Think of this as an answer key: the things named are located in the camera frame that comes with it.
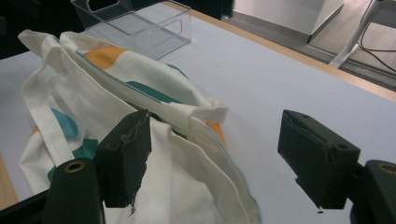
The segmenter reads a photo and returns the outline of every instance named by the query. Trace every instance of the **bag handle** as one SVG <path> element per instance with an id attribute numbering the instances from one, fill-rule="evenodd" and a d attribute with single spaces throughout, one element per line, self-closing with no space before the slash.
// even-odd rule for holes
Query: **bag handle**
<path id="1" fill-rule="evenodd" d="M 53 162 L 56 166 L 59 166 L 66 161 L 73 160 L 74 156 L 64 137 L 61 125 L 46 100 L 46 95 L 39 83 L 39 76 L 47 67 L 47 64 L 52 65 L 55 70 L 59 70 L 62 64 L 60 54 L 65 52 L 54 36 L 49 35 L 37 39 L 34 35 L 25 35 L 23 38 L 24 42 L 30 42 L 27 45 L 28 47 L 34 45 L 32 44 L 34 42 L 42 41 L 40 52 L 43 55 L 42 64 L 24 81 L 22 96 L 43 137 Z"/>

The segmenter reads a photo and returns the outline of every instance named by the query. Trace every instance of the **plastic container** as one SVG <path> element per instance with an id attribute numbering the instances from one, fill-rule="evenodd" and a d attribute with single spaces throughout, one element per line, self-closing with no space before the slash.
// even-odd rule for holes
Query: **plastic container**
<path id="1" fill-rule="evenodd" d="M 173 1 L 149 6 L 142 2 L 119 0 L 96 9 L 90 0 L 71 0 L 88 34 L 151 59 L 191 42 L 190 7 Z"/>

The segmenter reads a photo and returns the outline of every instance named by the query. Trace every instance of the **white tote bag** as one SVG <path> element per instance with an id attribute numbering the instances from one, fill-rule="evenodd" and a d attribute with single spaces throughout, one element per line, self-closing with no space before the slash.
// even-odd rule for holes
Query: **white tote bag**
<path id="1" fill-rule="evenodd" d="M 64 36 L 76 39 L 78 35 Z M 21 158 L 21 168 L 34 193 L 50 186 L 49 175 L 55 166 L 76 157 L 94 157 L 98 142 L 124 116 L 135 112 L 130 103 L 148 108 L 165 122 L 150 121 L 152 152 L 137 192 L 135 213 L 130 216 L 130 208 L 106 209 L 107 223 L 260 222 L 259 209 L 244 177 L 233 165 L 218 136 L 205 125 L 207 120 L 221 122 L 225 105 L 202 95 L 188 80 L 168 83 L 174 86 L 159 82 L 154 89 L 149 81 L 139 79 L 134 82 L 148 89 L 139 89 L 138 84 L 127 86 L 108 71 L 103 73 L 88 61 L 80 61 L 78 56 L 82 50 L 91 50 L 71 50 L 74 41 L 61 41 L 61 45 L 54 36 L 31 31 L 22 33 L 20 39 L 43 58 L 40 68 L 26 79 L 22 89 L 39 130 L 32 135 Z M 95 41 L 96 49 L 112 47 Z M 162 70 L 162 66 L 167 66 L 143 59 L 139 63 L 148 68 L 160 66 Z M 55 70 L 47 85 L 48 94 L 39 84 L 39 76 L 47 65 Z M 175 80 L 183 77 L 176 69 L 168 68 L 171 70 L 166 70 L 166 76 L 173 76 Z M 173 90 L 192 90 L 191 99 L 195 103 L 179 103 L 177 95 L 171 93 Z M 170 96 L 177 102 L 163 102 L 157 98 L 158 94 Z"/>

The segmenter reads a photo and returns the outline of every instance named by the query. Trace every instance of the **table surface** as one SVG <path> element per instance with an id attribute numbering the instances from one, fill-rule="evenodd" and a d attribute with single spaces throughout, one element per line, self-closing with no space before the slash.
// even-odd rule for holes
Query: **table surface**
<path id="1" fill-rule="evenodd" d="M 192 15 L 191 43 L 160 61 L 179 67 L 203 92 L 230 106 L 222 129 L 262 223 L 349 223 L 350 203 L 319 214 L 277 154 L 282 111 L 305 113 L 339 133 L 361 149 L 362 164 L 396 162 L 396 92 L 199 12 Z M 32 195 L 18 161 L 35 126 L 20 89 L 40 61 L 32 52 L 0 61 L 0 153 L 19 200 Z M 3 184 L 1 162 L 0 171 L 4 192 L 9 185 Z M 15 202 L 10 192 L 0 194 L 1 205 Z"/>

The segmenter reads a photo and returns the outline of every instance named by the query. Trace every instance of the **metal stand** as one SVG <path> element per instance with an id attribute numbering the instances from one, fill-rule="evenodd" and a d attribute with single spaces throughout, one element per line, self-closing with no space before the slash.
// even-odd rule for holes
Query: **metal stand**
<path id="1" fill-rule="evenodd" d="M 367 26 L 370 24 L 371 18 L 379 10 L 383 2 L 384 0 L 374 0 L 374 2 L 369 6 L 366 15 L 361 20 L 361 24 L 359 24 L 358 29 L 350 39 L 348 45 L 329 63 L 330 66 L 339 68 L 359 47 L 357 44 L 359 38 L 361 37 Z"/>

